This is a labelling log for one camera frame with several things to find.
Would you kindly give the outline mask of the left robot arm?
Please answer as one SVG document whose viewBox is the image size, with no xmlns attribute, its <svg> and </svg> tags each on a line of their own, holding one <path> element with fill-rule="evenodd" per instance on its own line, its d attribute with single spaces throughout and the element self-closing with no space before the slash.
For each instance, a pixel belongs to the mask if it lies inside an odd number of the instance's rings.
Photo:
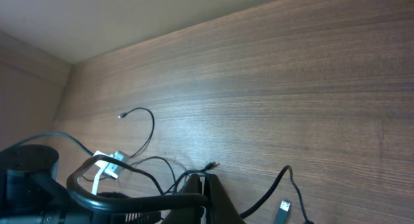
<svg viewBox="0 0 414 224">
<path fill-rule="evenodd" d="M 1 151 L 1 223 L 157 223 L 160 212 L 106 214 L 73 201 L 56 182 L 59 153 L 29 144 Z"/>
</svg>

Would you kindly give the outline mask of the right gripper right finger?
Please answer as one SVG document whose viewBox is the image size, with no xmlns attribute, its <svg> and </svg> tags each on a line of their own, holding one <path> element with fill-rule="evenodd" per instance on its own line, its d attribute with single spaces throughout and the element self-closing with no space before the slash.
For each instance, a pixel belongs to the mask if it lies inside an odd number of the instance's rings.
<svg viewBox="0 0 414 224">
<path fill-rule="evenodd" d="M 245 224 L 219 178 L 210 174 L 204 182 L 203 194 L 208 198 L 206 222 L 209 224 Z"/>
</svg>

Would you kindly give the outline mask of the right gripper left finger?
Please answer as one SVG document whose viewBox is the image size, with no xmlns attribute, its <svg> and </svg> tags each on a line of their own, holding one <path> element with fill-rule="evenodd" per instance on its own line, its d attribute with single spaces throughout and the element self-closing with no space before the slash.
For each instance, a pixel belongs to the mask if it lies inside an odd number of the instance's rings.
<svg viewBox="0 0 414 224">
<path fill-rule="evenodd" d="M 177 197 L 177 206 L 170 210 L 161 224 L 201 224 L 206 198 L 202 194 L 200 176 L 192 174 Z"/>
</svg>

